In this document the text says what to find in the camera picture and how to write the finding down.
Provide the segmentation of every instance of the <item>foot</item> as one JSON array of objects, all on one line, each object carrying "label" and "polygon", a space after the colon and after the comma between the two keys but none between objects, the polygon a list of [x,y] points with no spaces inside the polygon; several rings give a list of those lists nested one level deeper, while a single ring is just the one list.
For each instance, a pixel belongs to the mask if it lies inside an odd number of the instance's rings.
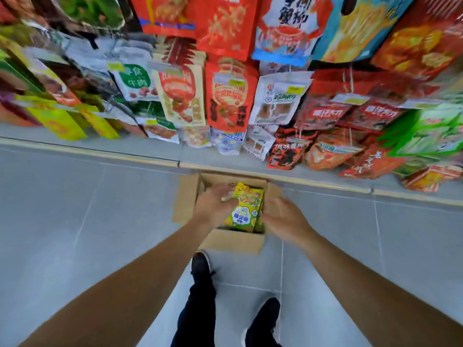
[{"label": "foot", "polygon": [[191,261],[191,275],[197,284],[203,279],[210,279],[214,273],[211,271],[211,263],[205,251],[197,251]]},{"label": "foot", "polygon": [[280,316],[280,307],[280,301],[276,297],[269,298],[263,304],[251,327],[243,334],[243,347],[259,346],[264,341],[272,341],[276,345],[273,330]]}]

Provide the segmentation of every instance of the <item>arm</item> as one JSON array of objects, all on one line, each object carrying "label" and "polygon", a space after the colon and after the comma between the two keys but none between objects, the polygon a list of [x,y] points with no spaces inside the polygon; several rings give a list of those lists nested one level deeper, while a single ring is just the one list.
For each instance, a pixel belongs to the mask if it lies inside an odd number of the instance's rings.
[{"label": "arm", "polygon": [[236,198],[221,201],[230,189],[207,189],[185,226],[69,302],[20,347],[136,346],[203,240],[237,206]]},{"label": "arm", "polygon": [[291,201],[273,202],[280,213],[262,215],[263,223],[305,251],[373,347],[463,346],[460,324],[331,244]]}]

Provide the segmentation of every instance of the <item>floor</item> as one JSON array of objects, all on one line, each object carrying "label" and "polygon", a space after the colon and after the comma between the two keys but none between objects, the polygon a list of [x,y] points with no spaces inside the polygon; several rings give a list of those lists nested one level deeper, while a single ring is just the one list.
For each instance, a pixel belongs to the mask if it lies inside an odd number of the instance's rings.
[{"label": "floor", "polygon": [[[0,150],[0,163],[0,346],[16,346],[178,228],[172,206],[188,171],[23,150]],[[284,193],[335,245],[463,323],[463,208],[295,185]],[[369,346],[297,248],[268,236],[258,256],[210,254],[217,346],[239,346],[271,294],[282,302],[283,346]],[[191,284],[186,268],[139,346],[170,346]]]}]

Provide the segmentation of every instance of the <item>cardboard box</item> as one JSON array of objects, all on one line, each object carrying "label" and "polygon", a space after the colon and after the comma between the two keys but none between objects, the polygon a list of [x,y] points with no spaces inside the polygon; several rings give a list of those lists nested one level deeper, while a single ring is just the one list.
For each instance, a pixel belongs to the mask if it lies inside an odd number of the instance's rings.
[{"label": "cardboard box", "polygon": [[[174,204],[174,215],[172,221],[180,224],[186,224],[193,216],[196,198],[199,195],[201,184],[209,187],[214,184],[242,182],[247,186],[263,188],[263,210],[271,214],[273,204],[267,204],[269,197],[281,195],[281,187],[270,183],[264,179],[249,178],[240,175],[218,174],[218,173],[200,173],[180,176],[180,182],[177,190],[177,199]],[[265,243],[264,234],[246,233],[241,231],[214,229],[209,236],[203,241],[200,248],[214,249],[217,251],[244,252],[249,254],[259,254]]]}]

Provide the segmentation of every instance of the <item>black pants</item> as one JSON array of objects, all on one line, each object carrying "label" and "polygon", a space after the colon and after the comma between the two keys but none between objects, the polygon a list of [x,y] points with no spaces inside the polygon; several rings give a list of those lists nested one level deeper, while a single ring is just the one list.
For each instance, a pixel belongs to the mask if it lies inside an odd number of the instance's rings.
[{"label": "black pants", "polygon": [[[171,347],[214,347],[215,295],[210,277],[191,286],[187,304],[178,318]],[[281,346],[269,331],[256,331],[246,340],[246,347]]]}]

